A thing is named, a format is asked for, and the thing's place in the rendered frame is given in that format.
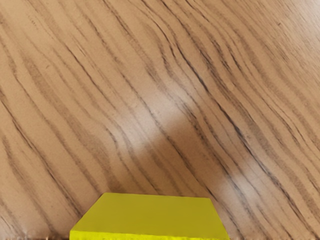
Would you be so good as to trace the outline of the yellow block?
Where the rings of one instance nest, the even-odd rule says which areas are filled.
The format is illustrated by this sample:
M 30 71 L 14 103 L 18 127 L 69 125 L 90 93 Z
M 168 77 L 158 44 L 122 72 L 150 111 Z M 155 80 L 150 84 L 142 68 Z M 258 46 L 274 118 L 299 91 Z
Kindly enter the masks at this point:
M 230 240 L 205 197 L 104 193 L 69 240 Z

